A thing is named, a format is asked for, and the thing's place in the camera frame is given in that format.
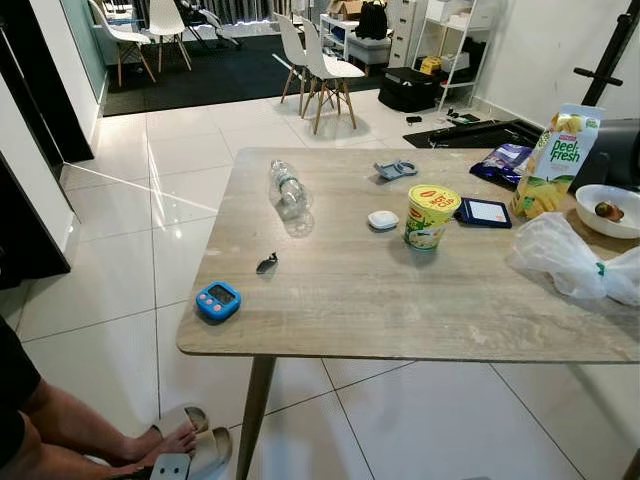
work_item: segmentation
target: black bag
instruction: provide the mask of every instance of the black bag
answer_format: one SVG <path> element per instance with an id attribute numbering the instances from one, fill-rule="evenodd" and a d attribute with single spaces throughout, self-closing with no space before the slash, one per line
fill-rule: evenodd
<path id="1" fill-rule="evenodd" d="M 385 68 L 378 100 L 401 112 L 417 112 L 435 106 L 438 80 L 409 67 Z"/>
<path id="2" fill-rule="evenodd" d="M 387 36 L 387 6 L 380 0 L 364 2 L 360 10 L 360 23 L 356 27 L 356 36 L 382 40 Z"/>

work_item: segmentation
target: blue digital timer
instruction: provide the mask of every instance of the blue digital timer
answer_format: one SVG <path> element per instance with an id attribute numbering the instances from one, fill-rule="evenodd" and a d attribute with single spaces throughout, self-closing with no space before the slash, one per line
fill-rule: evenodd
<path id="1" fill-rule="evenodd" d="M 198 309 L 212 320 L 211 323 L 222 323 L 235 313 L 242 297 L 231 285 L 225 282 L 213 282 L 196 296 Z"/>

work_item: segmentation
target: table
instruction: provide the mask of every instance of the table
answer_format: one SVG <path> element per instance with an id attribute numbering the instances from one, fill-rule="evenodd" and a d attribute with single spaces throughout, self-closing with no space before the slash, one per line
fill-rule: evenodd
<path id="1" fill-rule="evenodd" d="M 401 221 L 412 185 L 508 202 L 511 192 L 468 173 L 489 150 L 249 149 L 235 160 L 192 297 L 213 280 L 239 289 L 243 305 L 209 326 L 186 308 L 177 346 L 189 355 L 253 357 L 237 479 L 247 477 L 276 358 L 345 357 L 482 362 L 638 363 L 638 310 L 613 300 L 576 301 L 505 263 L 515 228 L 452 223 L 436 252 L 409 248 L 404 226 L 373 233 L 366 216 L 391 210 Z M 278 158 L 313 192 L 314 227 L 292 238 L 268 201 L 267 172 Z M 372 164 L 414 162 L 419 173 L 380 184 Z M 603 259 L 637 241 L 583 226 L 567 197 L 567 218 Z M 513 219 L 514 226 L 521 222 Z M 272 273 L 256 275 L 276 251 Z"/>
<path id="2" fill-rule="evenodd" d="M 349 32 L 352 32 L 360 24 L 358 20 L 338 20 L 331 17 L 327 13 L 320 14 L 320 41 L 324 45 L 324 40 L 329 40 L 331 43 L 341 46 L 342 58 L 347 62 L 349 61 L 349 42 L 347 36 Z M 344 30 L 344 40 L 340 40 L 333 33 L 331 33 L 331 26 L 338 27 Z"/>

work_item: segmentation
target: person's leg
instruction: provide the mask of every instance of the person's leg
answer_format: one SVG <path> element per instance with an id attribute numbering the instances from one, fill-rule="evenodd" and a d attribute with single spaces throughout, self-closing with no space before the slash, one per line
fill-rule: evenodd
<path id="1" fill-rule="evenodd" d="M 162 442 L 155 428 L 139 438 L 120 433 L 86 404 L 44 380 L 20 407 L 44 443 L 102 458 L 112 465 L 135 463 Z"/>
<path id="2" fill-rule="evenodd" d="M 24 422 L 23 440 L 13 458 L 0 467 L 0 480 L 102 480 L 131 474 L 139 468 L 153 465 L 161 453 L 187 450 L 191 443 L 189 438 L 193 435 L 191 429 L 182 429 L 180 434 L 167 437 L 142 461 L 124 467 L 111 467 L 94 463 L 67 448 L 43 443 L 29 417 L 24 414 L 20 416 Z"/>

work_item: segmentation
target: slipper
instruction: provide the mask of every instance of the slipper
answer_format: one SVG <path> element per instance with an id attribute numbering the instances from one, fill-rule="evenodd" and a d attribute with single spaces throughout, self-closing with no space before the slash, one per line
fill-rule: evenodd
<path id="1" fill-rule="evenodd" d="M 223 427 L 196 435 L 196 451 L 189 467 L 189 480 L 204 480 L 231 459 L 231 434 Z"/>
<path id="2" fill-rule="evenodd" d="M 167 438 L 185 423 L 191 422 L 196 434 L 209 429 L 209 419 L 200 407 L 195 405 L 180 405 L 162 414 L 153 427 L 157 428 L 163 438 Z"/>

